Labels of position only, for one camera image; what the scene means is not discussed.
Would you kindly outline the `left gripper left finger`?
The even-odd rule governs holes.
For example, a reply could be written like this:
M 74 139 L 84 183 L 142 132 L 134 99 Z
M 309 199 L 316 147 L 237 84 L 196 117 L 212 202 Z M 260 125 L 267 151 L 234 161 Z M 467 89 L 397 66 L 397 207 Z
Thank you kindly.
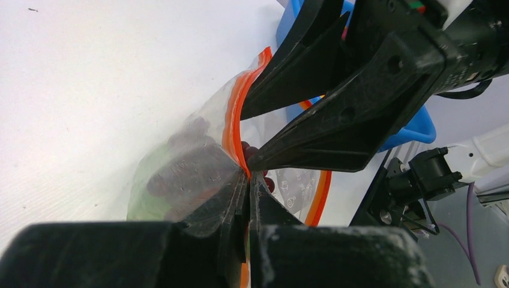
M 239 287 L 248 178 L 176 223 L 34 224 L 1 257 L 2 287 Z

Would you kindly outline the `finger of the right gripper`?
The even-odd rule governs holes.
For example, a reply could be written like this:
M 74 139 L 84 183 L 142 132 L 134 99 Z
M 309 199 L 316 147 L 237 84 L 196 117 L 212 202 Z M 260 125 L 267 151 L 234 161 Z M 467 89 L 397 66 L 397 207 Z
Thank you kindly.
M 373 58 L 248 159 L 252 172 L 357 172 L 430 97 L 444 56 L 417 31 L 392 32 Z
M 342 35 L 349 13 L 343 1 L 304 1 L 287 36 L 254 81 L 242 120 L 324 95 L 339 83 Z

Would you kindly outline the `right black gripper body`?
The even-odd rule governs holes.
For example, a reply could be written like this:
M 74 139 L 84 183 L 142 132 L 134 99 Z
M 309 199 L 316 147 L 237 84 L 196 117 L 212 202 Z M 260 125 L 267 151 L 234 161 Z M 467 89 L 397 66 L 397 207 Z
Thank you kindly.
M 481 95 L 508 74 L 508 1 L 471 1 L 449 26 L 439 1 L 357 1 L 346 44 L 366 63 L 390 33 L 428 39 L 445 58 L 434 94 L 455 100 Z

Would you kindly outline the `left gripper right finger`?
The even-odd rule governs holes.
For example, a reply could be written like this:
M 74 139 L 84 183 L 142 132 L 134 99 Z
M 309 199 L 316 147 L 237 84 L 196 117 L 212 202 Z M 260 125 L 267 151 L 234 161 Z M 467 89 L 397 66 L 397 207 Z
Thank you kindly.
M 433 287 L 417 243 L 393 227 L 312 227 L 250 180 L 252 287 Z

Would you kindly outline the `purple grapes bunch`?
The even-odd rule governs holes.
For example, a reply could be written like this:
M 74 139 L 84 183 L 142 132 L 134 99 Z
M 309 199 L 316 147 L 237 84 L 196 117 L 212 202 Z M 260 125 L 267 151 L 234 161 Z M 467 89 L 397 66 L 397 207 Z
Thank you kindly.
M 210 123 L 199 116 L 170 136 L 169 160 L 146 183 L 150 194 L 172 200 L 196 197 L 221 187 L 239 169 L 239 164 L 208 134 L 209 128 Z

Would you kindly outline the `clear zip bag orange zipper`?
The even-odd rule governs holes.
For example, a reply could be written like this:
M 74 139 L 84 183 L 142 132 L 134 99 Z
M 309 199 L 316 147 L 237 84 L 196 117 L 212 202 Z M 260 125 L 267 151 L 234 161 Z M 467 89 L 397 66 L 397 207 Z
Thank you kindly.
M 266 48 L 226 82 L 167 140 L 140 161 L 127 220 L 158 225 L 145 248 L 154 287 L 313 287 L 317 257 L 308 226 L 318 224 L 331 172 L 247 167 L 240 113 L 273 54 Z

